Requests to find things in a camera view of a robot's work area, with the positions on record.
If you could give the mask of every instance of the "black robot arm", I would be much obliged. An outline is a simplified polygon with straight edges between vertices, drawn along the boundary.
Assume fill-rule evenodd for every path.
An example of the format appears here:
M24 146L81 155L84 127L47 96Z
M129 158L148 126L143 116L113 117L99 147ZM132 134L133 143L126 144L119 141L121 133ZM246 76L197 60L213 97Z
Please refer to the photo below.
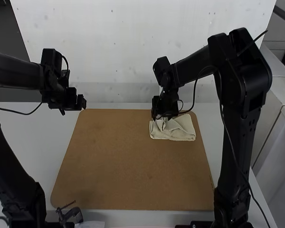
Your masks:
M83 95L69 87L70 70L61 70L65 57L55 49L43 49L41 63L23 61L0 53L0 87L39 90L50 109L80 111L86 108Z
M160 96L152 100L152 117L179 114L178 88L214 74L225 124L222 164L214 191L212 227L249 227L248 183L253 140L261 107L272 83L271 70L245 28L208 38L208 45L177 63L167 57L153 65Z
M64 57L54 49L44 49L40 64L0 53L0 86L39 90L42 102L62 114L86 108L86 100L68 86L69 69L61 70ZM60 223L46 223L46 202L42 187L21 166L0 126L0 201L12 228L74 227L63 217Z

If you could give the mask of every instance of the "cork board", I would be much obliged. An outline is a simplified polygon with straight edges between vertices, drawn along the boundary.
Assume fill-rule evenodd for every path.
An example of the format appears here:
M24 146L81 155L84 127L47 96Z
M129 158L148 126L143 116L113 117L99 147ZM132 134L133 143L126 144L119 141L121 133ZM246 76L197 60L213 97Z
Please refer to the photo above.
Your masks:
M196 115L193 142L154 140L150 110L79 114L51 203L81 209L213 210L213 182Z

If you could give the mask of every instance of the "beige towel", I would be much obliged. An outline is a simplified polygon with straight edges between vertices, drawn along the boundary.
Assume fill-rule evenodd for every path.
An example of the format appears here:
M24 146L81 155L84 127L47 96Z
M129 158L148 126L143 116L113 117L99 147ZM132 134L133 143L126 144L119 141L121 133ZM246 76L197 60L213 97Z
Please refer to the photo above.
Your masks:
M189 114L181 115L168 121L167 117L149 122L152 139L169 139L174 141L194 141L195 129Z

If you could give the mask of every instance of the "cable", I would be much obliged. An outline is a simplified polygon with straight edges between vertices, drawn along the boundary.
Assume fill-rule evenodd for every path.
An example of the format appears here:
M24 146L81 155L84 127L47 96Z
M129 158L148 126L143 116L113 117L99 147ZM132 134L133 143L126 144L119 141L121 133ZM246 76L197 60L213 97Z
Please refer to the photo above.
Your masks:
M18 112L15 110L10 110L10 109L6 109L6 108L0 108L1 111L5 111L5 112L10 112L10 113L16 113L16 114L20 114L20 115L31 115L33 114L37 109L39 109L39 107L42 105L42 102L40 102L40 104L30 113L22 113L22 112Z
M184 102L182 101L182 100L177 100L177 101L180 101L181 102L181 108L180 108L180 110L179 110L179 113L180 113L180 111L182 110L182 108L184 107Z
M178 113L180 113L180 111L182 110L182 108L184 107L184 102L182 100L177 100L176 102L180 101L181 102L181 108L180 110L178 111ZM160 117L156 117L157 120L161 119L162 117L168 117L167 115L172 115L173 112L172 111L166 111L165 113L163 113Z
M64 76L67 76L68 73L68 62L67 62L67 58L65 56L62 56L62 58L64 59L64 61L66 62L66 74Z
M196 80L195 80L194 88L193 88L193 101L192 101L192 106L191 106L191 108L190 108L189 110L187 110L187 111L181 112L181 110L182 110L182 108L183 108L183 106L184 106L184 102L183 102L182 100L180 100L180 99L177 100L177 101L181 101L181 102L182 102L182 107L181 107L181 109L178 111L177 115L188 113L188 112L190 112L190 111L193 109L194 104L195 104L195 90L196 90L196 85L197 85L198 79L199 79L199 77L201 76L201 74L204 72L204 70L208 69L209 67L214 67L214 68L216 68L216 67L213 66L213 65L205 66L204 68L202 68L202 69L200 70L200 72L199 72L199 74L198 74L198 76L197 76L197 78L196 78ZM160 98L161 98L161 95L160 95L160 97L159 97L159 99L158 99L158 101L157 101L157 103L156 103L155 110L157 109L157 104L158 104L158 102L159 102L159 100L160 100ZM161 119L162 117L167 117L167 114L173 114L173 112L167 111L167 112L163 113L160 117L158 117L158 118L156 118L156 119L159 120L159 119Z
M209 67L214 67L214 68L216 68L216 67L213 66L213 65L209 65L209 66L205 66L204 68L201 69L201 71L199 72L199 74L198 74L198 76L197 76L197 78L196 78L196 80L195 80L195 83L194 83L192 106L191 106L191 108L190 108L189 110L183 111L183 112L179 112L179 114L188 113L188 112L190 112L190 111L193 109L194 104L195 104L195 90L196 90L196 85L197 85L197 83L198 83L198 79L200 78L200 76L201 76L201 74L203 73L203 71L206 70L206 69L208 69Z
M0 219L3 220L3 221L5 221L6 225L10 226L10 222L9 222L9 220L8 220L7 217L0 216Z
M266 221L266 224L268 226L268 228L271 228L270 225L269 225L269 222L267 220L267 217L261 207L261 205L258 203L258 201L256 200L256 198L254 197L253 195L253 192L252 192L252 189L251 189L251 186L250 186L250 183L249 183L249 180L246 178L245 174L243 173L243 171L240 169L238 163L237 163L237 159L236 159L236 155L235 155L235 152L234 152L234 148L233 148L233 144L232 144L232 141L231 141L231 137L230 137L230 134L229 134L229 131L227 129L227 126L226 126L226 123L225 123L225 120L224 120L224 114L223 114L223 110L222 110L222 103L221 103L221 100L222 100L222 77L221 77L221 74L220 72L218 71L218 74L219 74L219 79L220 79L220 99L219 99L219 111L220 111L220 117L222 119L222 122L223 122L223 125L224 125L224 128L226 130L226 133L227 133L227 136L228 136L228 139L229 139L229 142L230 142L230 146L231 146L231 151L232 151L232 155L233 155L233 160L234 160L234 163L235 163L235 166L237 168L237 170L239 171L239 173L242 175L244 181L247 183L248 185L248 188L249 188L249 191L250 191L250 194L251 194L251 198L253 199L253 201L256 203L256 205L258 206L258 208L260 209L265 221Z
M246 51L248 48L250 48L251 45L253 45L258 39L260 39L263 35L265 35L265 33L267 33L268 30L265 30L264 32L262 32L260 35L258 35L254 40L252 40L249 44L247 44L246 47L244 47L244 49L242 49L241 51L239 51L237 53L237 57L239 57L240 55L243 54L244 51Z

